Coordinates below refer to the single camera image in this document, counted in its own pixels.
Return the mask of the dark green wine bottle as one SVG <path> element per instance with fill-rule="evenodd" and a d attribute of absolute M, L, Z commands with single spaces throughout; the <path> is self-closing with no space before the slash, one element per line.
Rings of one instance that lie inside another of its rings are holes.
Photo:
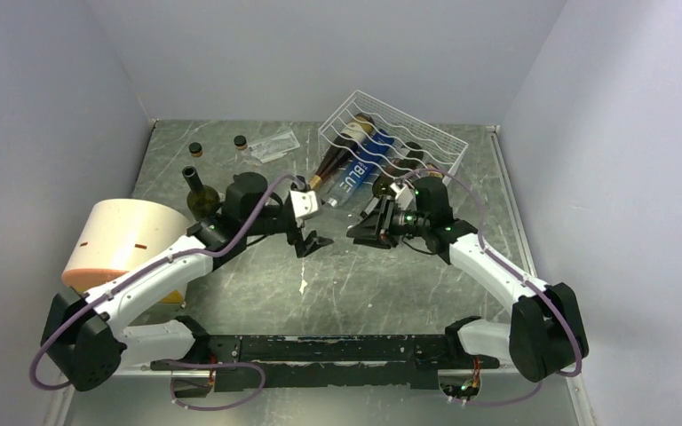
<path fill-rule="evenodd" d="M 214 216 L 222 201 L 215 188 L 205 185 L 194 166 L 182 169 L 182 176 L 189 186 L 186 204 L 196 221 Z"/>

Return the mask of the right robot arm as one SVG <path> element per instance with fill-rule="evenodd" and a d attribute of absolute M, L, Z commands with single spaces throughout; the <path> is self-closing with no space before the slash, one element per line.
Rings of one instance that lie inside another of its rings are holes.
<path fill-rule="evenodd" d="M 516 367 L 532 383 L 550 375 L 579 375 L 589 345 L 574 290 L 521 270 L 478 227 L 455 218 L 439 178 L 417 180 L 413 193 L 413 209 L 404 209 L 390 195 L 381 199 L 377 240 L 391 247 L 405 238 L 422 239 L 431 253 L 475 279 L 510 315 L 507 324 L 478 317 L 453 323 L 443 345 L 446 361 L 466 367 L 487 356 Z"/>

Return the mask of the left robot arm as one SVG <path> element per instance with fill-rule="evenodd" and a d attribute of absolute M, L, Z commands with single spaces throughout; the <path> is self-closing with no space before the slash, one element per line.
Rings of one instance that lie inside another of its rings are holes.
<path fill-rule="evenodd" d="M 264 186 L 245 218 L 206 217 L 168 248 L 138 268 L 86 293 L 64 288 L 52 299 L 40 348 L 28 378 L 43 391 L 68 386 L 88 391 L 119 367 L 174 359 L 196 369 L 207 363 L 210 344 L 198 325 L 175 319 L 162 325 L 133 326 L 143 311 L 172 290 L 217 270 L 247 248 L 253 235 L 285 234 L 303 257 L 330 241 L 301 231 L 319 210 L 319 198 L 301 176 L 284 175 Z"/>

